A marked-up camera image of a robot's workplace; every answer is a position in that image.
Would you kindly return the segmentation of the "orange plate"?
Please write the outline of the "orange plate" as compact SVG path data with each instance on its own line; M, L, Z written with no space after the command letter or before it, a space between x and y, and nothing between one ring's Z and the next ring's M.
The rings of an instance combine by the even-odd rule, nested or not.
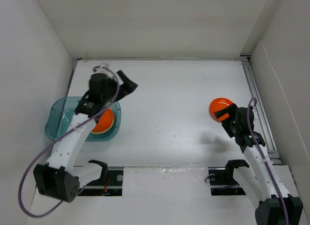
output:
M115 118L114 118L114 114L113 111L111 109L107 109L100 117L100 119L98 120L97 124L99 125L111 125L114 124Z
M233 102L227 98L224 97L218 97L214 99L210 105L209 105L209 114L210 116L217 122L221 123L223 120L229 117L229 115L226 113L220 118L216 118L215 112L218 112L222 109L225 109L226 107L232 105Z

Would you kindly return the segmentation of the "beige plate with black patch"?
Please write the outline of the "beige plate with black patch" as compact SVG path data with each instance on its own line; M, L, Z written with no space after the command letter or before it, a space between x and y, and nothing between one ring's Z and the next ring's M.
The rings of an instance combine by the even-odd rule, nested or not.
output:
M113 128L113 124L111 124L111 125L105 125L105 124L103 124L103 125L99 125L99 124L97 124L96 126L95 126L95 128L92 130L92 133L93 134L96 134L96 135L101 135L101 134L104 134L104 133L107 133L108 131L110 131L112 128Z

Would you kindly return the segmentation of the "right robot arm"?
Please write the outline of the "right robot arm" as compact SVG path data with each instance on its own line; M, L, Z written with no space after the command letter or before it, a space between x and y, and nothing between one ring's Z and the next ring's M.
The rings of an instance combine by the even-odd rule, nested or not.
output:
M240 147L243 160L230 160L225 180L237 183L255 209L258 225L297 225L303 211L302 200L284 186L269 158L262 135L254 131L253 107L234 103L214 113L225 117L221 124Z

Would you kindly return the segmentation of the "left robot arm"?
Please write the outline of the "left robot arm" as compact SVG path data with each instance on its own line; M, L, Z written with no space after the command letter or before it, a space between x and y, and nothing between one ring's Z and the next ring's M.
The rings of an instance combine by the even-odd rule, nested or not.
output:
M33 175L41 195L64 202L72 202L78 191L94 181L104 184L108 179L108 165L89 160L86 165L74 169L75 161L99 117L115 101L134 92L137 84L122 70L111 77L111 70L91 75L89 89L80 99L67 132L56 141L56 148L44 164L37 164Z

